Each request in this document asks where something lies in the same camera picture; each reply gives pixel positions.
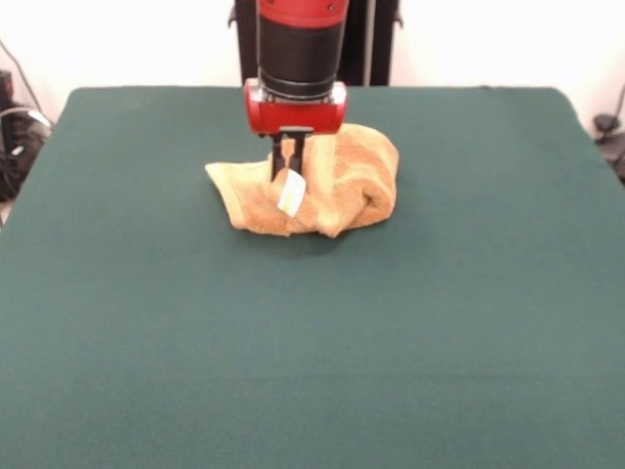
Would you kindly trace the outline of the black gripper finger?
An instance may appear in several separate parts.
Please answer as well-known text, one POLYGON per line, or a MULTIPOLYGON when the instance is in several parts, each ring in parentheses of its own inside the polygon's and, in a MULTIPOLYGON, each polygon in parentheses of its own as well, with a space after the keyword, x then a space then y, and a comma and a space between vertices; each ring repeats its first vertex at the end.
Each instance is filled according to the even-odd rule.
POLYGON ((301 132, 293 133, 291 138, 294 141, 294 149, 290 156, 290 169, 301 175, 307 134, 301 132))
POLYGON ((271 181, 276 178, 277 174, 285 166, 285 159, 282 153, 282 138, 283 135, 280 133, 271 135, 271 181))

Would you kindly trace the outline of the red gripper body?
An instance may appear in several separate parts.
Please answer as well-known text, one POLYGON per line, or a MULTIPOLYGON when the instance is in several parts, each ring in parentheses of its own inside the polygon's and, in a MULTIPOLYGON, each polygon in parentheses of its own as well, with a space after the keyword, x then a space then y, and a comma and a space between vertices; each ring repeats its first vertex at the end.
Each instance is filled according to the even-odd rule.
POLYGON ((243 96, 250 130, 264 136, 335 134, 343 124, 348 104, 343 82, 335 82, 330 93, 319 100, 293 101, 272 96, 258 78, 248 78, 243 96))

